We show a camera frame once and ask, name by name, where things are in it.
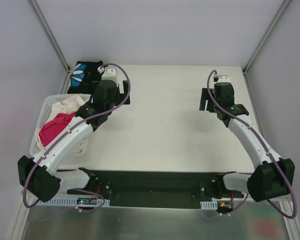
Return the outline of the pink t shirt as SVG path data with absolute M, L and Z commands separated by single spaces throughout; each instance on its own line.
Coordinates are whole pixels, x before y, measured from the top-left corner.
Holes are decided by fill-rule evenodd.
M 39 130 L 38 136 L 43 145 L 46 147 L 50 142 L 57 137 L 71 122 L 75 113 L 58 113 L 54 119 L 45 123 L 41 130 Z

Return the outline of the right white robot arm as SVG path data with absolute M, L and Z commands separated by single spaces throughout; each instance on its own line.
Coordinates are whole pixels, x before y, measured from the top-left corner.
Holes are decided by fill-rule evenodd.
M 235 103 L 231 83 L 219 82 L 214 88 L 203 88 L 199 109 L 217 115 L 242 144 L 254 167 L 251 174 L 226 172 L 218 175 L 212 185 L 214 197 L 224 198 L 232 191 L 239 191 L 261 202 L 290 194 L 288 185 L 293 183 L 295 173 L 293 161 L 283 159 L 254 129 L 248 110 Z

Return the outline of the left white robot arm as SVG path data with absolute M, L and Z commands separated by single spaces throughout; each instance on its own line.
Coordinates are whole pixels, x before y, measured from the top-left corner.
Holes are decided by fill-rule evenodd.
M 84 167 L 76 170 L 58 169 L 63 160 L 84 139 L 96 131 L 120 106 L 129 104 L 131 82 L 123 81 L 123 93 L 113 80 L 102 80 L 94 95 L 82 105 L 66 127 L 43 150 L 32 157 L 22 156 L 17 162 L 19 182 L 23 186 L 23 203 L 27 192 L 47 202 L 57 193 L 68 190 L 89 195 L 95 191 L 96 177 Z

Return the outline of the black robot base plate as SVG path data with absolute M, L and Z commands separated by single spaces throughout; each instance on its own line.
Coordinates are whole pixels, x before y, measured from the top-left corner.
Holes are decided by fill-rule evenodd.
M 216 172 L 91 170 L 83 187 L 112 207 L 199 209 L 213 198 Z

